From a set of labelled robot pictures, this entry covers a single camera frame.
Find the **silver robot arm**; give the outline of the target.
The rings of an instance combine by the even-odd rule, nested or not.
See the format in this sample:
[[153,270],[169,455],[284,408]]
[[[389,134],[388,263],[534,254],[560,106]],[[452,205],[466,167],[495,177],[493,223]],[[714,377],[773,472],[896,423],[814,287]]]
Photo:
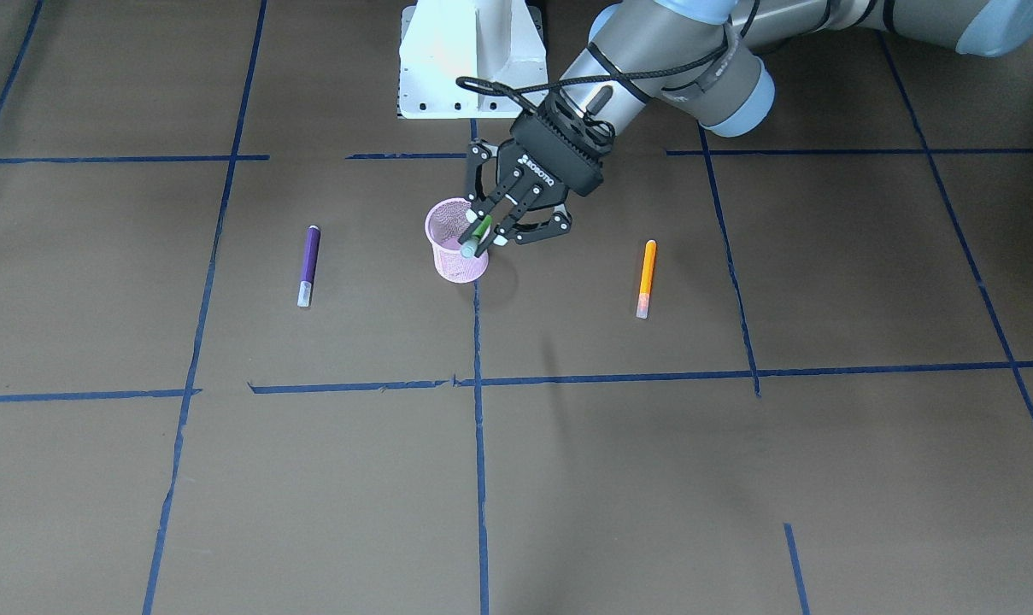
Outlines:
[[810,32],[864,27],[1000,57],[1033,36],[1033,1],[625,1],[595,20],[559,80],[512,86],[469,75],[461,89],[519,105],[511,137],[468,148],[465,256],[571,230],[571,192],[603,180],[614,141],[650,101],[734,139],[765,120],[775,85],[758,49]]

